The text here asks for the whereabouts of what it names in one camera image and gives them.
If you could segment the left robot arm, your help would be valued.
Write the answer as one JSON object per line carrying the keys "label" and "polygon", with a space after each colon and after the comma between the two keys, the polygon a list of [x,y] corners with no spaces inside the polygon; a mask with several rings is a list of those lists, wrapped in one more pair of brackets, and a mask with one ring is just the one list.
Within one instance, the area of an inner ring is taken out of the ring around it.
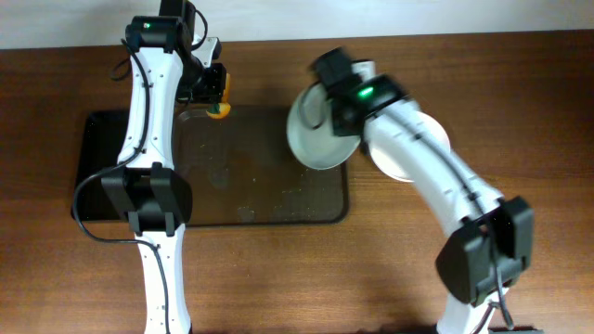
{"label": "left robot arm", "polygon": [[203,18],[188,0],[163,1],[157,15],[134,17],[123,39],[134,76],[129,118],[117,165],[100,182],[140,253],[147,333],[192,330],[182,256],[192,193],[174,167],[174,110],[206,105],[214,118],[230,111],[221,43],[195,33]]}

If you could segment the grey-white plate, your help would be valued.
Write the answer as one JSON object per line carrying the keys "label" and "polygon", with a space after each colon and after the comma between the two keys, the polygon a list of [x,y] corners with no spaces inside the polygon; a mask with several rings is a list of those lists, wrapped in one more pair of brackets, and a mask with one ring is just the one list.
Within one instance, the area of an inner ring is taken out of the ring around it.
{"label": "grey-white plate", "polygon": [[304,89],[291,105],[287,139],[295,158],[314,170],[328,170],[342,164],[361,142],[358,135],[333,133],[331,107],[321,83]]}

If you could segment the white plate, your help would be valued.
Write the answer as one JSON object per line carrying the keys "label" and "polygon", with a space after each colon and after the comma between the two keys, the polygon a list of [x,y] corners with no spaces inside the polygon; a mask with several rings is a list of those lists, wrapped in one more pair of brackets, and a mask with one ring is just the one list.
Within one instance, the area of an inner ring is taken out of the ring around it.
{"label": "white plate", "polygon": [[[436,141],[444,146],[448,152],[451,151],[451,144],[445,128],[432,116],[416,110],[415,115],[420,121],[420,124],[432,135]],[[369,156],[377,168],[384,174],[393,178],[396,181],[403,183],[412,183],[412,179],[402,169],[401,165],[395,158],[388,156],[380,148],[368,144]]]}

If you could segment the green and orange sponge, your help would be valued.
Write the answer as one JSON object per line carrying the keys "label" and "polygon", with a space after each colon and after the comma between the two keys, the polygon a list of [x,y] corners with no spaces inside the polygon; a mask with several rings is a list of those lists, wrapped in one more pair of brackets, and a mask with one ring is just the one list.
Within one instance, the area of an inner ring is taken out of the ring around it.
{"label": "green and orange sponge", "polygon": [[229,94],[230,94],[230,82],[231,82],[231,75],[226,75],[226,82],[223,91],[223,95],[221,101],[217,104],[213,104],[207,110],[207,115],[215,120],[224,119],[229,112],[231,111],[231,106],[228,103]]}

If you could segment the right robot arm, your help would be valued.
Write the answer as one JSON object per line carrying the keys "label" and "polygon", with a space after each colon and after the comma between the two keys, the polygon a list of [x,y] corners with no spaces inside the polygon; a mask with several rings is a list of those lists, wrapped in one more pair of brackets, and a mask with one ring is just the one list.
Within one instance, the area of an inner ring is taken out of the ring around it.
{"label": "right robot arm", "polygon": [[335,48],[311,65],[330,104],[336,136],[358,136],[371,155],[396,163],[411,179],[447,238],[435,260],[448,295],[437,333],[488,333],[493,313],[506,333],[521,333],[506,294],[531,265],[535,214],[521,198],[506,199],[419,116],[420,107],[386,74],[364,79]]}

